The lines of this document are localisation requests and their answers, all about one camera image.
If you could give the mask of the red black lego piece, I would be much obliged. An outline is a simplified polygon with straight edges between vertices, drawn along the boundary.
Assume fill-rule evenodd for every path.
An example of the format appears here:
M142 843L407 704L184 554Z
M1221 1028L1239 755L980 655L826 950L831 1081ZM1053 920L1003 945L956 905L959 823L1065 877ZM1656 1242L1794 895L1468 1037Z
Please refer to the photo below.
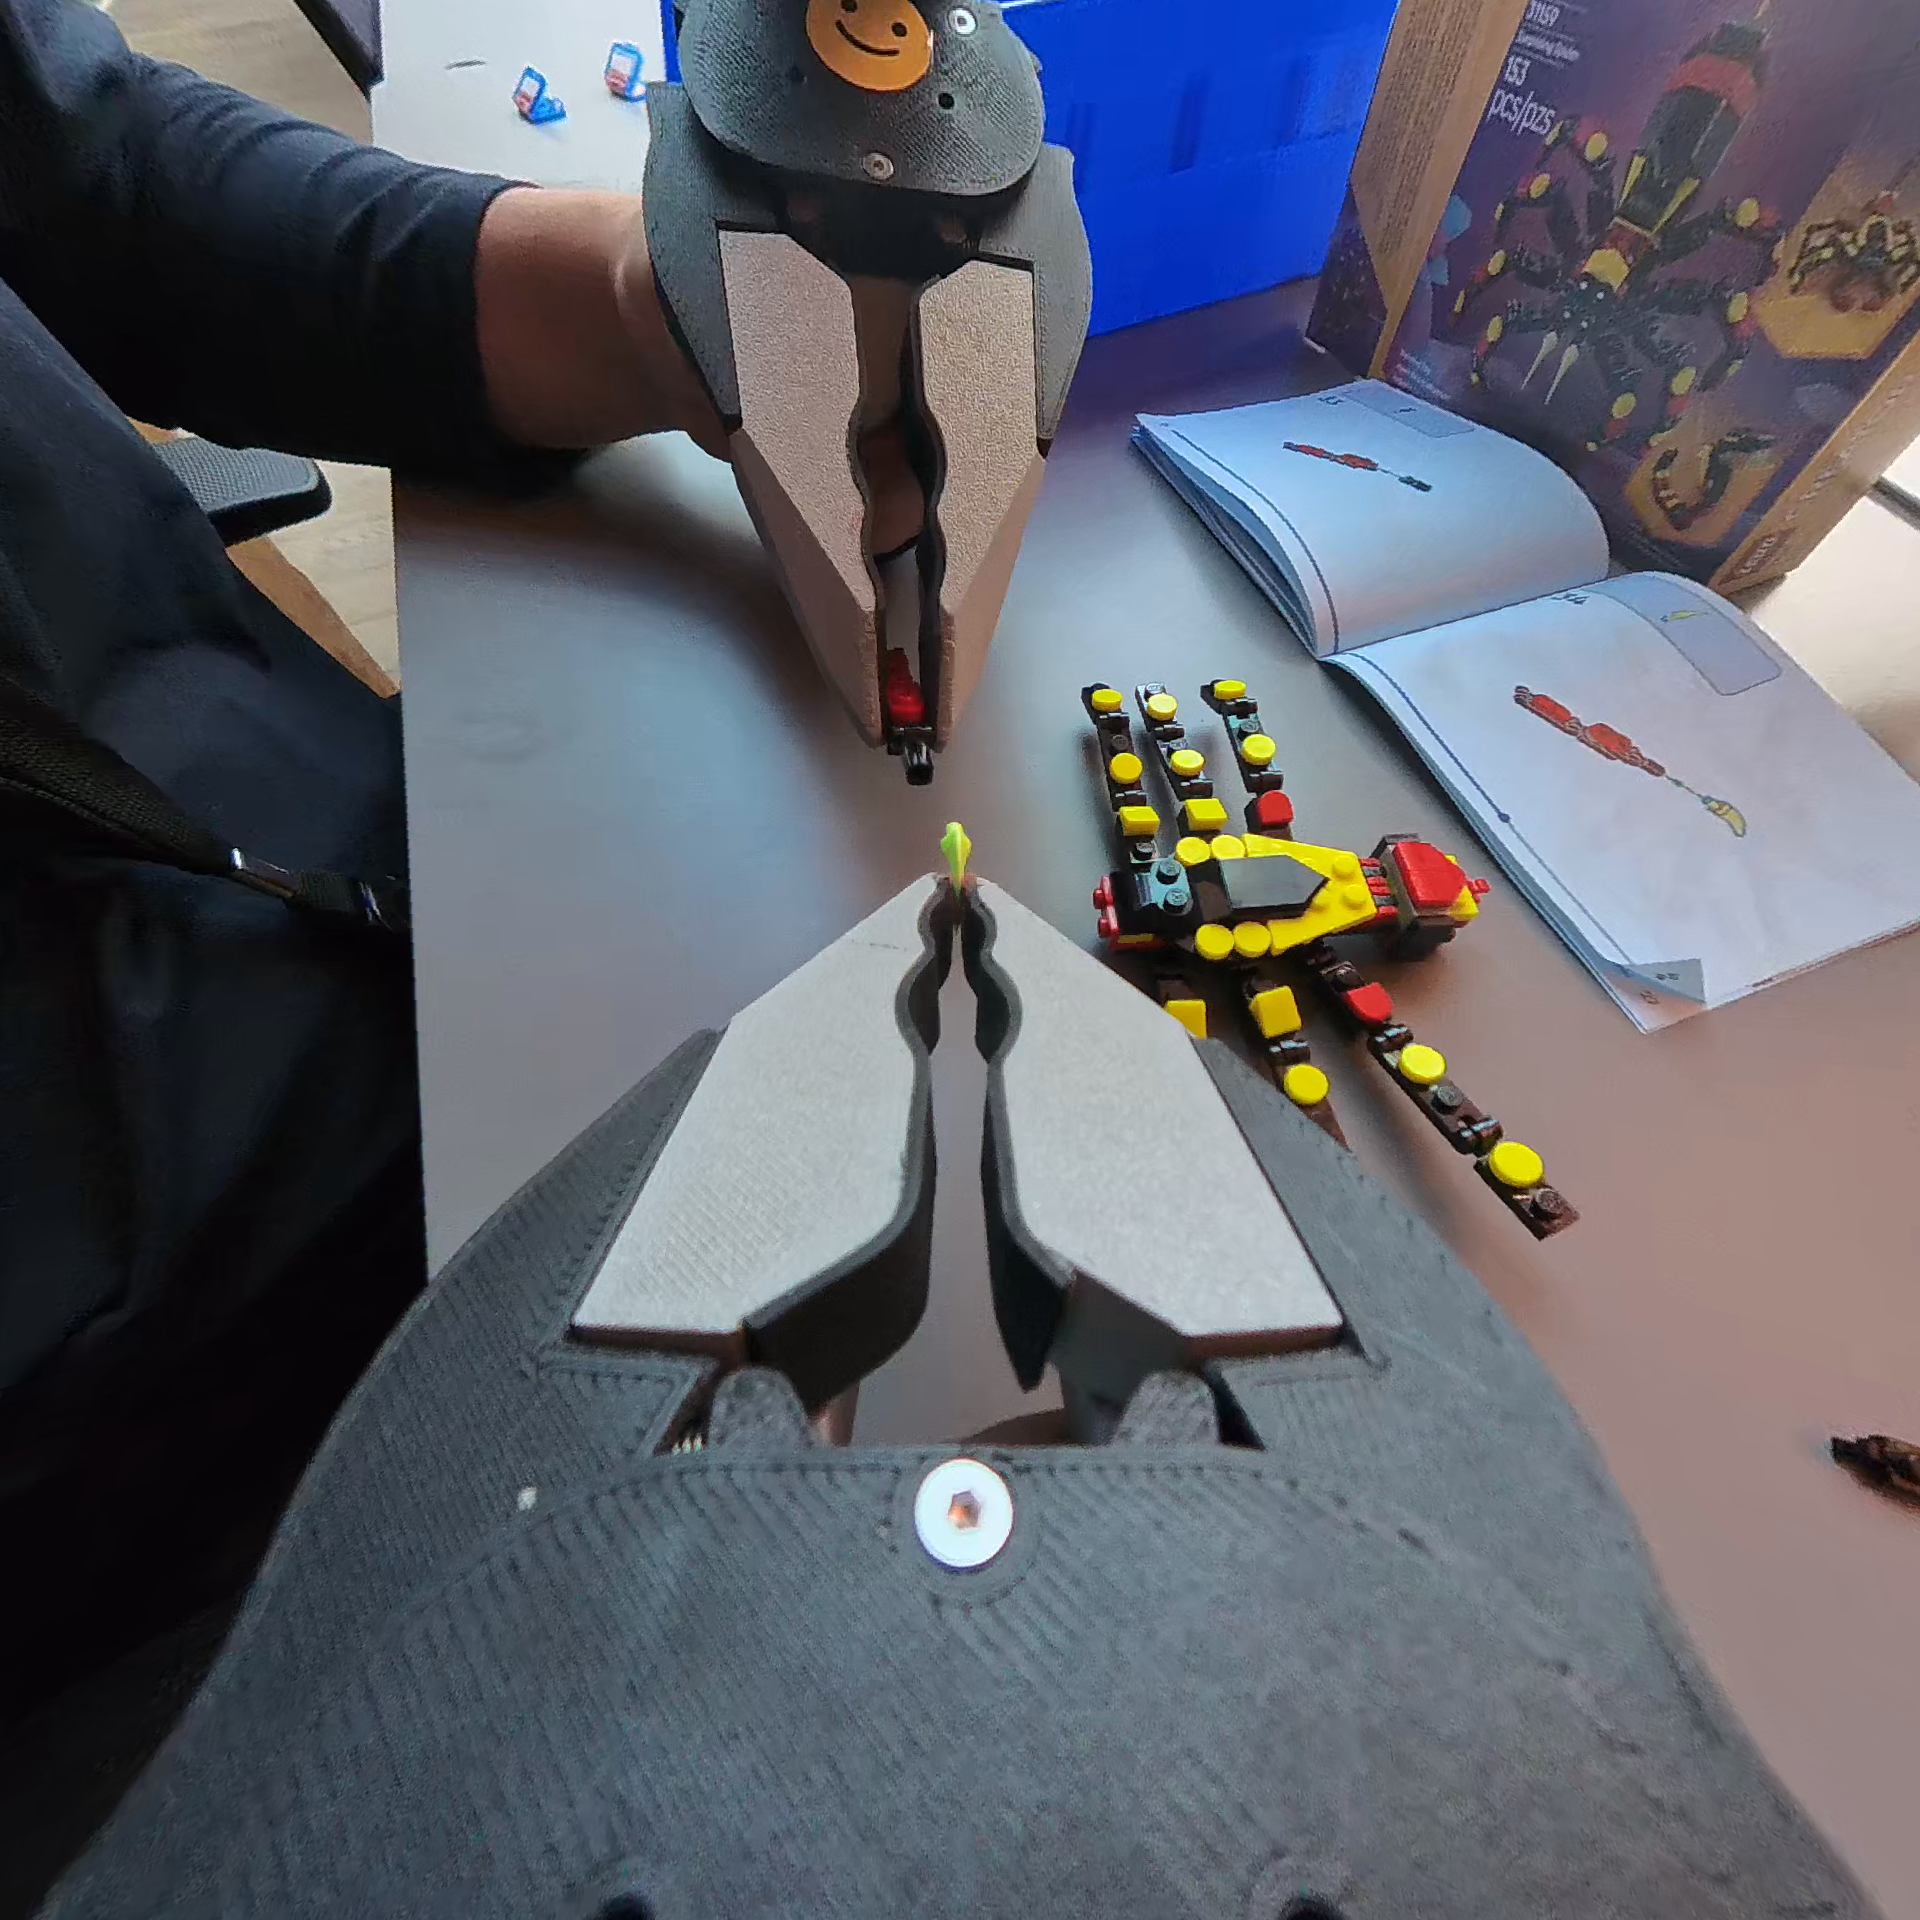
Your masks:
M904 781L926 788L933 778L933 712L902 647L882 647L881 663L881 718L882 750L902 755Z

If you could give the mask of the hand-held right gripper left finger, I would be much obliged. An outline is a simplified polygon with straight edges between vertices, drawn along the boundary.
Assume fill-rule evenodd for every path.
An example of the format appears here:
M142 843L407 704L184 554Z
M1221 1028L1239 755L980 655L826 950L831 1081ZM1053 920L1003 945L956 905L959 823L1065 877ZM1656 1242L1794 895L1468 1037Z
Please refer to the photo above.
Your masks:
M916 1328L953 883L923 877L706 1055L570 1328L768 1365L809 1413Z

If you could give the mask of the person's dark clothed torso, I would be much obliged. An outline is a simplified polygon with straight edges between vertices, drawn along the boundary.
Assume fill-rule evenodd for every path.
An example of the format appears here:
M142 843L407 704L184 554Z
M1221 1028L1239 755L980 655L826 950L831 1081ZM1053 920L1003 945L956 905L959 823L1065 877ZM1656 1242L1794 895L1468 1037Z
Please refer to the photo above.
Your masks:
M221 850L403 880L403 738L5 293L5 712ZM232 1595L423 1273L403 937L5 798L5 1723Z

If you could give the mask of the open lego instruction booklet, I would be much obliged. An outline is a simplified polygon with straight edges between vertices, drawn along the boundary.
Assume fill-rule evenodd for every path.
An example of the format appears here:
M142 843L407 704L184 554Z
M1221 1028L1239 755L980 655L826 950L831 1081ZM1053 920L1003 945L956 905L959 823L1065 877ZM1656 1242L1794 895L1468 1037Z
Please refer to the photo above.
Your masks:
M1914 781L1534 450L1378 381L1135 444L1640 1033L1914 930Z

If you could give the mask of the person's left forearm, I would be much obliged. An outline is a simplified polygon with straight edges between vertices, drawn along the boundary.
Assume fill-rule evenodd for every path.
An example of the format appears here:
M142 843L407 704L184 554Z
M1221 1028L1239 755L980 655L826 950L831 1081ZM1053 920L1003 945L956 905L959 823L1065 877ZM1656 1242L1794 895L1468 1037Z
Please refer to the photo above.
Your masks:
M472 259L503 179L403 161L135 54L88 4L0 11L5 396L503 481Z

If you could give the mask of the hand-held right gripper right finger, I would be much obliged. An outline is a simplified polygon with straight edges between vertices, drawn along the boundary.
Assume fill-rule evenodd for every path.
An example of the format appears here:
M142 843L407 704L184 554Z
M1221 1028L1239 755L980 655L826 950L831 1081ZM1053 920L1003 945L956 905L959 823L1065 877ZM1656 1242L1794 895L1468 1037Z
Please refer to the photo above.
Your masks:
M1104 1444L1148 1373L1343 1338L1219 1045L989 880L965 887L965 972L996 1332L1020 1381L1055 1373L1070 1436Z

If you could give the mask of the blue plastic bin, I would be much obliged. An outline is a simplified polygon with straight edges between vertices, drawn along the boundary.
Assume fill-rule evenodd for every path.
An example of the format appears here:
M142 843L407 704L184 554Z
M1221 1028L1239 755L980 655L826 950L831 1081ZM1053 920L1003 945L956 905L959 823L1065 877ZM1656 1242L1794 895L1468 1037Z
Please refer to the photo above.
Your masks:
M1089 332L1322 267L1390 0L1003 4L1074 152Z

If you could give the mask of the lego set cardboard box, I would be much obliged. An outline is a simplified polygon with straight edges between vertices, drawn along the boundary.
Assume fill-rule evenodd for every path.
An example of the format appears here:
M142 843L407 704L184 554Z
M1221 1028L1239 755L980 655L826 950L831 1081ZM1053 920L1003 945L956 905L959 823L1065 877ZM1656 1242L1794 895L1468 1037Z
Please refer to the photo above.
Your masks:
M1790 575L1914 438L1912 0L1406 0L1305 337L1571 475L1618 564Z

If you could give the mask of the yellow black lego spider model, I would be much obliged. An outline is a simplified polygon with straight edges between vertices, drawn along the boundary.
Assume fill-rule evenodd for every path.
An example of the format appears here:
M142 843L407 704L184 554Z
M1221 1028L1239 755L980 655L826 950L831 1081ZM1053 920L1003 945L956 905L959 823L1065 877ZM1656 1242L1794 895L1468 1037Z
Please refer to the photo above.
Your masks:
M1167 687L1097 679L1080 704L1115 831L1115 866L1089 894L1100 945L1148 963L1148 994L1194 1040L1211 1037L1199 976L1232 976L1265 1079L1343 1146L1305 1040L1297 994L1310 991L1530 1238L1570 1229L1579 1210L1543 1153L1462 1090L1349 956L1371 937L1388 958L1427 958L1474 920L1487 883L1412 831L1388 831L1371 856L1294 839L1277 738L1239 677L1199 687L1245 788L1239 817Z

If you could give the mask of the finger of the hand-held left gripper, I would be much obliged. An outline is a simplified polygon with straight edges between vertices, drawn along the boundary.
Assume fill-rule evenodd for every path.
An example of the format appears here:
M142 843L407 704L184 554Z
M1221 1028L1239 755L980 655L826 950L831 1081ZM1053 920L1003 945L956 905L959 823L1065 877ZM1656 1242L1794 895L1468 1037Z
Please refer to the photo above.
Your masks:
M970 262L916 299L916 422L928 444L923 670L933 750L980 679L1046 476L1030 271Z
M741 388L731 468L814 670L881 750L881 476L855 293L778 230L721 230L717 262Z

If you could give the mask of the person's left hand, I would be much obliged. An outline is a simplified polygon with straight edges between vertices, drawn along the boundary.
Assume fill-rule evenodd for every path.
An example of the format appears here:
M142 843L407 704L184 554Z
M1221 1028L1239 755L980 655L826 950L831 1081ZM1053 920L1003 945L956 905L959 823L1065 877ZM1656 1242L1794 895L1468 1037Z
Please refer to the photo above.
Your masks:
M559 452L686 432L729 458L729 429L663 320L638 196L503 192L477 230L472 296L506 438Z

